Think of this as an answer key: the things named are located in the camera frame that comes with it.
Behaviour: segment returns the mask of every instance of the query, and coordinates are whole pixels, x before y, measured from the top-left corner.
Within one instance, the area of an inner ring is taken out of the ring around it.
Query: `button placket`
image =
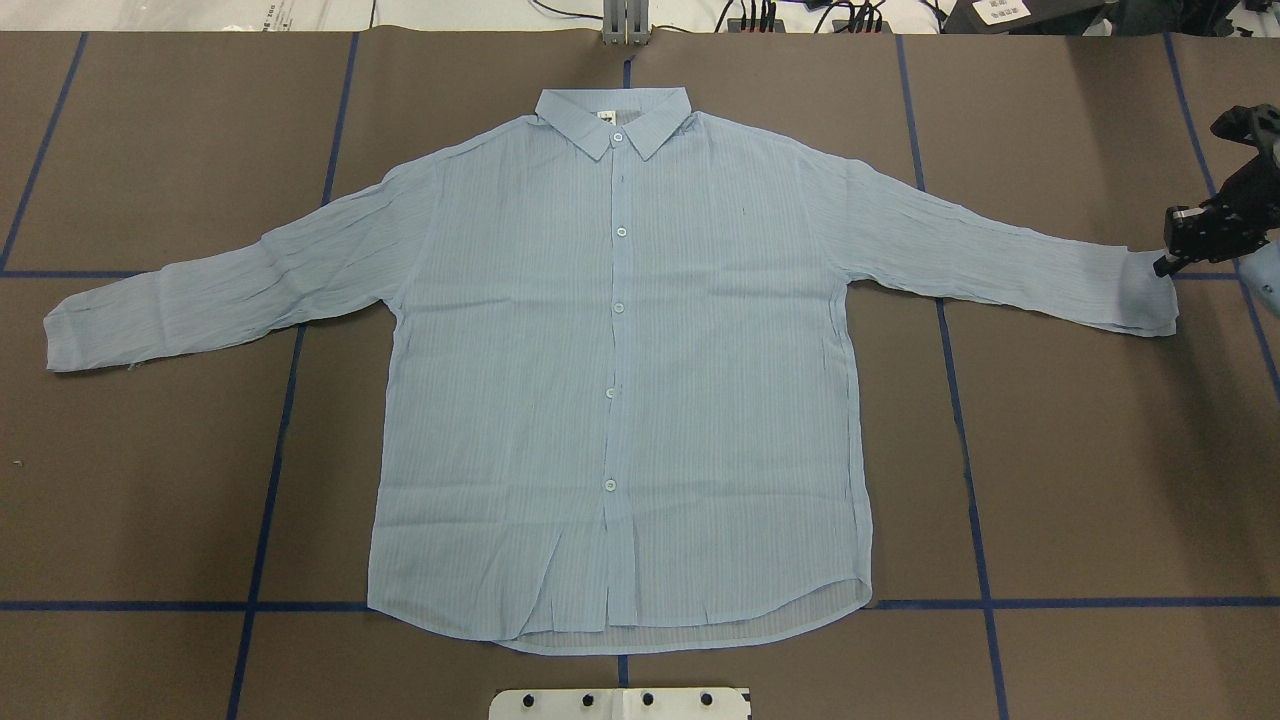
[[[636,547],[635,525],[631,512],[631,500],[627,493],[627,437],[628,401],[627,382],[630,377],[631,332],[623,314],[631,290],[632,242],[631,228],[631,176],[637,167],[639,155],[628,143],[622,143],[622,133],[614,133],[611,149],[612,177],[609,192],[609,217],[612,233],[611,260],[612,282],[609,288],[609,322],[613,331],[612,384],[605,389],[608,398],[608,429],[604,450],[604,530],[605,556],[608,559],[608,601],[605,612],[612,625],[634,625],[639,623],[636,606]]]

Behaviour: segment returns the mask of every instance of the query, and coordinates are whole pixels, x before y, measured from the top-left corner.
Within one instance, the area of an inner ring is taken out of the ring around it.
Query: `metal bracket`
[[[604,0],[604,44],[648,45],[649,0]]]
[[[745,688],[503,691],[489,720],[750,720]]]

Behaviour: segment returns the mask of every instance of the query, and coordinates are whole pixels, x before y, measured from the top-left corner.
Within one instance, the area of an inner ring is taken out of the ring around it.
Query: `shirt cuff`
[[[79,345],[76,342],[76,332],[67,314],[54,311],[45,315],[45,337],[49,338],[46,369],[55,373],[81,369]]]
[[[1125,332],[1144,337],[1178,331],[1178,292],[1172,278],[1157,278],[1152,263],[1161,250],[1128,252],[1120,269],[1119,318]]]

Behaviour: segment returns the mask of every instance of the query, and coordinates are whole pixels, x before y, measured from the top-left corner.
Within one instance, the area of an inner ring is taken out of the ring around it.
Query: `black device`
[[[1166,250],[1155,263],[1158,277],[1199,260],[1221,263],[1248,255],[1267,243],[1267,231],[1280,227],[1280,110],[1236,105],[1213,120],[1210,132],[1252,145],[1258,155],[1199,206],[1165,210]]]

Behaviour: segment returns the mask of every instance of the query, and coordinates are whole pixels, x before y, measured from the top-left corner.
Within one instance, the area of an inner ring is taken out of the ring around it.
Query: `long-sleeve button-up shirt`
[[[978,217],[680,88],[548,90],[45,325],[49,368],[77,370],[385,302],[370,607],[539,653],[652,652],[870,598],[850,282],[1170,334],[1153,258]]]

